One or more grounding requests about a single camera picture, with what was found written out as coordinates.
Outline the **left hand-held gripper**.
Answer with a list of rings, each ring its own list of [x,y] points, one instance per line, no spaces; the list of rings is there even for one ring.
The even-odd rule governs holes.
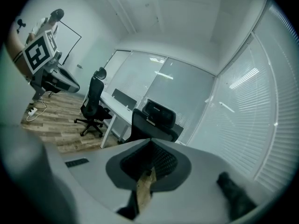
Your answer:
[[[78,92],[80,90],[80,86],[72,74],[62,67],[58,67],[57,83],[45,81],[45,89],[42,87],[45,71],[54,70],[62,56],[62,52],[57,49],[52,30],[46,30],[30,41],[22,50],[22,54],[32,74],[29,84],[36,91],[33,96],[34,100],[39,100],[45,91],[58,93],[60,91]]]

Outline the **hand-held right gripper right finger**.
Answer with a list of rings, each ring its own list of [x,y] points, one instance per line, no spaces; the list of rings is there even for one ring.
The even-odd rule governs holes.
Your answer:
[[[249,199],[258,205],[253,182],[219,156],[176,143],[164,144],[190,160],[191,172],[175,190],[154,193],[149,204],[149,224],[226,223],[229,220],[228,200],[217,184],[223,172],[227,172]]]

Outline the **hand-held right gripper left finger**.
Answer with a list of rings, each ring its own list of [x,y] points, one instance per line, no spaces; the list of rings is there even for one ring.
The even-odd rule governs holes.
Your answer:
[[[109,211],[126,220],[135,220],[144,211],[152,198],[152,166],[141,165],[141,173],[134,182],[135,190],[117,187],[107,174],[115,171],[108,161],[115,155],[137,145],[130,142],[101,150],[63,154],[63,160],[80,186]]]

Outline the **black mesh office chair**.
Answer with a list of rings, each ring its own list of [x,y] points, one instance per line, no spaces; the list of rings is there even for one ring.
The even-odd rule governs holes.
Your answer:
[[[173,131],[176,113],[148,99],[142,110],[132,112],[131,135],[126,142],[156,138],[175,142],[178,135]]]

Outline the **person's left forearm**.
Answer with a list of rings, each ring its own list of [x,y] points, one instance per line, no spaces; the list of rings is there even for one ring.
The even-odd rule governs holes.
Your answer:
[[[27,65],[23,56],[22,50],[25,48],[24,44],[20,41],[16,29],[11,26],[7,39],[5,41],[7,51],[12,58],[17,69],[26,77],[31,78],[32,73]]]

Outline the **black office chair with headrest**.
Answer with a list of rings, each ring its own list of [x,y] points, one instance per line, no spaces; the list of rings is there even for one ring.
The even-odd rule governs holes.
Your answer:
[[[104,90],[104,83],[102,80],[104,80],[106,76],[106,70],[103,67],[100,67],[99,70],[95,71],[91,78],[87,98],[80,108],[85,119],[74,120],[74,123],[80,121],[87,124],[85,129],[80,133],[80,136],[84,136],[87,129],[92,126],[99,132],[99,137],[101,138],[103,132],[99,127],[103,127],[104,120],[112,118],[109,114],[110,110],[100,105],[100,97]]]

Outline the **black desk divider panel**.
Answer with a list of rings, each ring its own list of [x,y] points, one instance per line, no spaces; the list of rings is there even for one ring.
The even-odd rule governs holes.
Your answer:
[[[115,89],[112,93],[112,97],[120,102],[122,105],[127,107],[129,110],[133,110],[137,104],[137,101],[129,97],[127,94],[122,91]]]
[[[181,127],[180,125],[178,125],[178,124],[174,125],[173,131],[178,135],[177,141],[179,141],[179,137],[182,134],[183,130],[184,130],[184,128]]]

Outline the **white desk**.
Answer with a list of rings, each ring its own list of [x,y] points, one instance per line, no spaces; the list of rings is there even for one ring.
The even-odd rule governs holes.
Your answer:
[[[127,129],[132,125],[132,112],[127,107],[122,105],[120,102],[118,102],[116,99],[114,99],[111,95],[109,95],[107,92],[103,92],[100,97],[100,101],[107,106],[107,108],[113,113],[112,119],[110,121],[110,124],[107,128],[107,131],[104,135],[104,138],[102,140],[102,143],[100,145],[101,148],[104,148],[106,146],[108,135],[111,133],[111,130],[113,128],[113,125],[115,123],[116,119],[123,120],[125,124],[125,128],[123,132],[120,135],[120,138],[123,137],[123,135],[126,133]]]

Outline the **side partition window blinds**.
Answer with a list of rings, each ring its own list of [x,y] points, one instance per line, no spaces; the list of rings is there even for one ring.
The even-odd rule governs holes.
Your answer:
[[[220,74],[189,146],[221,157],[270,193],[292,180],[299,158],[299,37],[273,0]]]

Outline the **window blinds behind desk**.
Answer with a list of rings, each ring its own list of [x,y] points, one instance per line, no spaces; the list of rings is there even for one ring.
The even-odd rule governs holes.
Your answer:
[[[142,109],[151,99],[176,113],[183,130],[178,142],[186,145],[198,127],[215,76],[188,63],[139,51],[118,50],[106,64],[106,92],[118,89]]]

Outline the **whiteboard with dark frame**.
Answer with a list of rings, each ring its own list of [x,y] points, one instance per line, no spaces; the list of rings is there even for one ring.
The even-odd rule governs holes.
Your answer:
[[[62,53],[59,63],[64,65],[82,36],[62,21],[58,23],[58,30],[56,37],[57,50]]]

